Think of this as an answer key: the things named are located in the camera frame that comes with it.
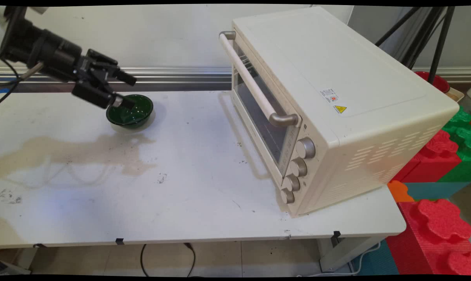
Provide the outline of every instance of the orange foam block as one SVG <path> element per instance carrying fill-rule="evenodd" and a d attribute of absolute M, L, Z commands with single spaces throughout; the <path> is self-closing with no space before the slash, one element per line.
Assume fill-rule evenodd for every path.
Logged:
<path fill-rule="evenodd" d="M 407 194 L 407 186 L 398 180 L 392 180 L 388 184 L 388 188 L 396 203 L 398 202 L 414 202 L 414 198 Z"/>

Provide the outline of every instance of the oven glass window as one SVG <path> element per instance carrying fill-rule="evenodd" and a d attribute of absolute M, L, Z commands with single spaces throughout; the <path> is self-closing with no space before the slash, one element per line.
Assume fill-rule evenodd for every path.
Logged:
<path fill-rule="evenodd" d="M 244 53 L 242 53 L 242 50 L 235 42 L 234 49 L 239 55 L 242 62 L 245 64 L 249 73 L 251 73 L 251 76 L 253 77 L 255 82 L 260 87 L 261 91 L 265 94 L 266 98 L 277 112 L 277 114 L 281 116 L 286 115 L 286 112 L 283 110 L 282 106 L 278 103 L 275 96 L 273 96 L 272 92 L 268 89 L 265 82 L 256 72 L 249 59 L 246 57 L 246 55 L 244 55 Z M 234 73 L 234 91 L 237 93 L 237 96 L 239 96 L 242 104 L 246 108 L 246 111 L 249 117 L 251 118 L 251 121 L 253 121 L 254 126 L 258 130 L 260 137 L 262 138 L 268 151 L 272 155 L 275 164 L 277 164 L 280 170 L 280 173 L 285 174 L 285 170 L 287 169 L 287 165 L 289 164 L 288 158 L 290 157 L 290 155 L 283 155 L 283 151 L 285 149 L 284 146 L 286 145 L 286 139 L 289 142 L 287 143 L 288 146 L 294 144 L 290 142 L 294 142 L 296 140 L 295 137 L 291 137 L 291 139 L 289 139 L 289 135 L 297 135 L 297 130 L 299 130 L 299 128 L 296 128 L 294 126 L 276 127 L 270 124 L 269 121 L 266 119 L 265 114 L 260 109 L 258 103 L 253 98 L 253 95 L 246 86 L 246 83 L 244 82 L 244 80 L 242 80 L 241 76 L 239 75 L 239 73 L 237 73 L 237 71 L 236 73 Z"/>

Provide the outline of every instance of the yellow warning sticker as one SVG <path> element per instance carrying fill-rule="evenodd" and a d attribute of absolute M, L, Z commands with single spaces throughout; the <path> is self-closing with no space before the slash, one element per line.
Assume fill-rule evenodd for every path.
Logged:
<path fill-rule="evenodd" d="M 334 105 L 334 107 L 339 113 L 343 113 L 343 111 L 346 109 L 346 107 L 340 107 L 339 105 Z"/>

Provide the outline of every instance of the foam puzzle block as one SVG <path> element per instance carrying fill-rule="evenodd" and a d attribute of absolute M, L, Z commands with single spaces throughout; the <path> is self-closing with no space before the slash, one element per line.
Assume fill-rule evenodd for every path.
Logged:
<path fill-rule="evenodd" d="M 470 183 L 470 181 L 464 183 L 405 183 L 405 186 L 408 188 L 408 196 L 418 201 L 421 199 L 449 198 Z"/>
<path fill-rule="evenodd" d="M 445 199 L 397 203 L 407 223 L 386 238 L 400 274 L 471 275 L 471 226 Z"/>
<path fill-rule="evenodd" d="M 357 270 L 360 266 L 360 256 L 352 260 L 353 270 Z M 379 249 L 367 253 L 362 258 L 362 268 L 357 274 L 359 276 L 372 276 L 372 275 L 398 275 L 395 261 L 391 255 L 390 248 L 386 240 L 381 241 Z"/>
<path fill-rule="evenodd" d="M 444 125 L 442 130 L 453 135 L 458 128 L 471 127 L 470 122 L 471 115 L 466 113 L 462 107 L 459 107 L 459 111 Z"/>
<path fill-rule="evenodd" d="M 451 135 L 451 140 L 459 146 L 457 155 L 461 162 L 438 181 L 445 183 L 471 181 L 471 127 L 458 128 Z"/>
<path fill-rule="evenodd" d="M 403 183 L 434 183 L 461 163 L 457 155 L 458 144 L 450 140 L 449 133 L 440 130 L 414 156 L 416 165 L 402 180 Z"/>
<path fill-rule="evenodd" d="M 416 157 L 416 155 L 412 157 L 398 173 L 396 173 L 392 180 L 403 181 L 403 178 L 405 178 L 405 176 L 407 176 L 407 174 L 409 174 L 421 162 L 421 159 Z"/>
<path fill-rule="evenodd" d="M 398 180 L 392 180 L 387 184 L 393 199 L 396 203 L 398 202 L 414 202 L 414 198 L 412 198 L 407 191 L 409 190 L 408 187 L 399 182 Z"/>

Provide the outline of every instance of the oven knob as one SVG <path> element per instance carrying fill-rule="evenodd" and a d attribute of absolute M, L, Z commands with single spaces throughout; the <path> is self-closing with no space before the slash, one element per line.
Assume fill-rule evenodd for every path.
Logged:
<path fill-rule="evenodd" d="M 289 167 L 291 167 L 291 172 L 295 176 L 305 176 L 308 172 L 306 169 L 305 161 L 301 158 L 296 158 L 292 160 L 291 164 L 289 164 Z"/>
<path fill-rule="evenodd" d="M 284 183 L 282 187 L 289 191 L 298 191 L 299 190 L 299 180 L 295 175 L 290 174 L 284 178 Z"/>
<path fill-rule="evenodd" d="M 280 197 L 282 197 L 282 201 L 286 204 L 294 203 L 294 195 L 287 189 L 280 191 Z"/>
<path fill-rule="evenodd" d="M 312 158 L 315 156 L 315 146 L 312 142 L 312 139 L 309 137 L 304 137 L 296 143 L 296 152 L 298 152 L 298 156 L 306 159 Z"/>

